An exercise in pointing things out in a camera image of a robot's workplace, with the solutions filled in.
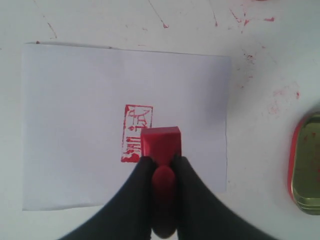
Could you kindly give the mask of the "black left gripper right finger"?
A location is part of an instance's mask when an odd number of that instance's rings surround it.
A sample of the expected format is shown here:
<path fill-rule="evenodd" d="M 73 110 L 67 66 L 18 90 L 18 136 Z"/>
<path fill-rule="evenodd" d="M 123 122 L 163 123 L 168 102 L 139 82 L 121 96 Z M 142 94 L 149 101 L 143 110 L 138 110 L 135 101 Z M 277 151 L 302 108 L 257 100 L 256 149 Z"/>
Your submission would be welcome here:
<path fill-rule="evenodd" d="M 180 240 L 264 240 L 265 234 L 227 208 L 202 182 L 188 159 L 176 156 Z"/>

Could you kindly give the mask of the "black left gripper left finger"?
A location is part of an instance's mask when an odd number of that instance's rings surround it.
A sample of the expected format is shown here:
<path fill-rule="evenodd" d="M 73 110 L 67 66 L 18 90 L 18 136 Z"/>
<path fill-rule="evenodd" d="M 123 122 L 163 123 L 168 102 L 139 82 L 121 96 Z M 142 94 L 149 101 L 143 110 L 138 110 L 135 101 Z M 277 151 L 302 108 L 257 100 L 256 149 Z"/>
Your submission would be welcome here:
<path fill-rule="evenodd" d="M 116 195 L 62 240 L 149 240 L 153 160 L 141 157 Z"/>

